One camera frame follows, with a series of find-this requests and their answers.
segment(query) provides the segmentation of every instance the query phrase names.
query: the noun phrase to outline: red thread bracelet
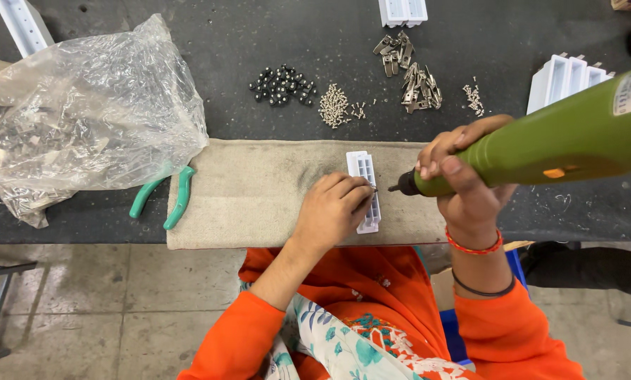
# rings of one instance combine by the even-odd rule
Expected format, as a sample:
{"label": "red thread bracelet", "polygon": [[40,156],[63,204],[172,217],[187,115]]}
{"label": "red thread bracelet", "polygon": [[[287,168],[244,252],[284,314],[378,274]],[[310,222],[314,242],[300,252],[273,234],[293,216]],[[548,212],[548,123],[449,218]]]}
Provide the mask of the red thread bracelet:
{"label": "red thread bracelet", "polygon": [[498,229],[496,229],[496,234],[498,235],[498,240],[496,240],[496,244],[494,244],[491,248],[478,251],[475,249],[469,249],[469,248],[460,246],[456,241],[454,241],[454,239],[451,238],[451,235],[449,235],[449,229],[447,229],[447,227],[445,226],[446,240],[449,242],[449,244],[454,246],[459,251],[463,251],[467,254],[473,254],[473,255],[486,255],[492,252],[496,252],[498,248],[500,248],[503,245],[503,236],[501,236],[501,232]]}

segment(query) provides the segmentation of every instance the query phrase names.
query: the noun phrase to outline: green pliers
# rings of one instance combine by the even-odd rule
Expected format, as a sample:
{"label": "green pliers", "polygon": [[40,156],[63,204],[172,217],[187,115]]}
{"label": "green pliers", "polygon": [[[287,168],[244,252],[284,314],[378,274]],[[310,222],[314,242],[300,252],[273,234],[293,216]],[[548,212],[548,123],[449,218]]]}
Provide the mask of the green pliers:
{"label": "green pliers", "polygon": [[[163,228],[166,230],[171,230],[177,222],[180,221],[182,215],[184,215],[186,210],[186,205],[189,204],[189,195],[191,194],[191,177],[196,174],[196,170],[187,166],[180,173],[180,184],[177,190],[177,203],[175,203],[175,208],[172,209],[170,215],[168,215],[168,219],[163,223]],[[147,198],[151,192],[163,182],[165,178],[161,178],[159,180],[155,180],[150,183],[145,183],[140,191],[137,193],[135,197],[135,201],[133,202],[133,207],[130,208],[130,216],[133,218],[137,218],[142,214],[142,209],[147,203]]]}

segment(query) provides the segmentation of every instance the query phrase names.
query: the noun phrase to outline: right hand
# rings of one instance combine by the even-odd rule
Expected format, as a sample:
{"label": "right hand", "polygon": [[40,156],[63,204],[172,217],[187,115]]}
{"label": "right hand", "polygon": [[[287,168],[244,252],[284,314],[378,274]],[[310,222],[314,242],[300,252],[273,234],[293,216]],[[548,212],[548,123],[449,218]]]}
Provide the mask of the right hand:
{"label": "right hand", "polygon": [[306,193],[292,240],[320,259],[352,234],[370,209],[374,190],[363,177],[324,175]]}
{"label": "right hand", "polygon": [[498,212],[517,185],[490,189],[472,166],[453,154],[513,120],[508,115],[497,115],[440,133],[419,154],[415,169],[421,178],[429,180],[442,175],[456,192],[438,197],[437,203],[449,234],[460,246],[479,250],[496,244]]}

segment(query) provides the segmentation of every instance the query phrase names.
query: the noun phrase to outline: white plastic housing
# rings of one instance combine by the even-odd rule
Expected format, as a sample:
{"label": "white plastic housing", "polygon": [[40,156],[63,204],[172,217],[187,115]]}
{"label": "white plastic housing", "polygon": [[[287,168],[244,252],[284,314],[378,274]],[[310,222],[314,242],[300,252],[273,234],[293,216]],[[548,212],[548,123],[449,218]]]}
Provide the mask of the white plastic housing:
{"label": "white plastic housing", "polygon": [[41,15],[27,0],[0,0],[0,13],[23,58],[54,44]]}
{"label": "white plastic housing", "polygon": [[[349,175],[352,177],[365,177],[370,184],[376,186],[374,180],[374,165],[371,163],[371,155],[367,151],[349,151],[346,153],[346,163],[349,167]],[[360,222],[357,228],[358,233],[372,233],[379,231],[379,221],[381,220],[381,209],[379,208],[379,193],[374,193],[371,199],[370,209],[365,215],[365,219]]]}
{"label": "white plastic housing", "polygon": [[402,26],[409,19],[407,0],[379,0],[381,26],[395,28]]}
{"label": "white plastic housing", "polygon": [[531,80],[527,115],[611,78],[582,59],[552,56]]}
{"label": "white plastic housing", "polygon": [[588,62],[582,59],[571,57],[569,58],[569,91],[567,96],[571,96],[575,93],[579,93],[588,88],[586,80],[586,71],[588,70]]}
{"label": "white plastic housing", "polygon": [[602,68],[593,68],[590,66],[588,68],[588,72],[586,73],[586,82],[587,88],[600,84],[601,82],[607,81],[613,78],[612,76],[607,75],[607,71]]}
{"label": "white plastic housing", "polygon": [[423,21],[428,20],[428,10],[426,10],[426,0],[405,0],[407,2],[407,9],[409,10],[409,18],[404,25],[407,28],[411,28],[414,25],[419,25]]}

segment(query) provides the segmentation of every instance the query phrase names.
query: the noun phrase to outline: clear plastic bag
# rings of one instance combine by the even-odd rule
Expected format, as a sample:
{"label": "clear plastic bag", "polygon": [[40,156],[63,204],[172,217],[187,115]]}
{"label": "clear plastic bag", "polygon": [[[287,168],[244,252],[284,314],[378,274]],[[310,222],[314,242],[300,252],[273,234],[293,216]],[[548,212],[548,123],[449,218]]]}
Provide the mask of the clear plastic bag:
{"label": "clear plastic bag", "polygon": [[78,190],[168,177],[206,145],[203,100],[158,14],[0,71],[0,197],[34,227]]}

